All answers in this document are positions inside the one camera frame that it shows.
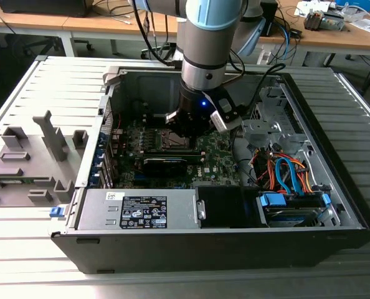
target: blue cable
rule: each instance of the blue cable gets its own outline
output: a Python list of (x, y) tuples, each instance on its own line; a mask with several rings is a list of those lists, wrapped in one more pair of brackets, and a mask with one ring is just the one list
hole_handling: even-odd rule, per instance
[(278, 27), (282, 29), (283, 33), (285, 34), (285, 38), (286, 38), (286, 49), (285, 49), (285, 54), (283, 55), (282, 57), (282, 60), (285, 60), (286, 59), (286, 56), (287, 56), (287, 51), (289, 49), (289, 37), (287, 36), (287, 32), (285, 30), (285, 28), (283, 28), (282, 25), (279, 25), (278, 24)]
[(294, 188), (295, 192), (298, 193), (299, 195), (304, 195), (304, 192), (303, 192), (302, 188), (300, 187), (300, 185), (298, 184), (298, 181), (297, 181), (295, 167), (294, 167), (294, 165), (292, 164), (292, 162), (288, 158), (280, 158), (280, 159), (278, 159), (278, 161), (277, 161), (277, 163), (275, 165), (275, 175), (277, 177), (277, 180), (278, 180), (279, 184), (283, 188), (285, 188), (287, 194), (291, 194), (292, 193), (290, 191), (290, 188), (282, 181), (282, 178), (280, 177), (280, 162), (282, 160), (284, 160), (289, 165), (289, 168), (290, 168), (290, 176), (292, 177), (292, 184), (293, 184), (293, 188)]

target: white sticker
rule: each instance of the white sticker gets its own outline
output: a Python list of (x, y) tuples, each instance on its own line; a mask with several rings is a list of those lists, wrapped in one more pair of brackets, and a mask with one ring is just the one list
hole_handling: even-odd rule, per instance
[(125, 193), (124, 192), (106, 192), (107, 201), (122, 201)]

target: robotic arm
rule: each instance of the robotic arm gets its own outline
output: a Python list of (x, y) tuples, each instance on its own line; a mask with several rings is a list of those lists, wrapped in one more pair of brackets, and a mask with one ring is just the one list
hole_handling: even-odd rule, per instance
[(259, 0), (129, 0), (134, 8), (186, 18), (178, 109), (166, 123), (180, 136), (195, 139), (214, 126), (219, 132), (241, 123), (223, 86), (232, 44), (250, 54), (265, 19)]

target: blue clip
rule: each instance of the blue clip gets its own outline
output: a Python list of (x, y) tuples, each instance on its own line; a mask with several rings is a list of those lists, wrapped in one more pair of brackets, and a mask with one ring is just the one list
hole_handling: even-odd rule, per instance
[(283, 194), (265, 193), (260, 196), (261, 205), (265, 206), (286, 206), (286, 199)]
[(65, 209), (63, 207), (52, 207), (49, 212), (49, 217), (51, 218), (65, 217), (64, 212)]
[(322, 200), (323, 202), (326, 204), (326, 205), (329, 205), (331, 204), (331, 200), (330, 200), (330, 197), (329, 195), (327, 195), (326, 193), (325, 194), (322, 194)]

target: metal workbench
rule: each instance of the metal workbench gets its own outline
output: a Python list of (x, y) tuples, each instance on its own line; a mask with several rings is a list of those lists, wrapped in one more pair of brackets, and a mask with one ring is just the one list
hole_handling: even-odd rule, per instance
[[(8, 125), (41, 134), (32, 115), (46, 109), (65, 135), (89, 130), (105, 94), (105, 67), (145, 63), (154, 62), (39, 59), (1, 108), (0, 134)], [(286, 71), (370, 205), (369, 106), (330, 69)], [(3, 144), (0, 137), (0, 150)], [(48, 207), (0, 207), (0, 298), (370, 298), (370, 243), (343, 250), (315, 268), (85, 275), (49, 239), (50, 225)]]

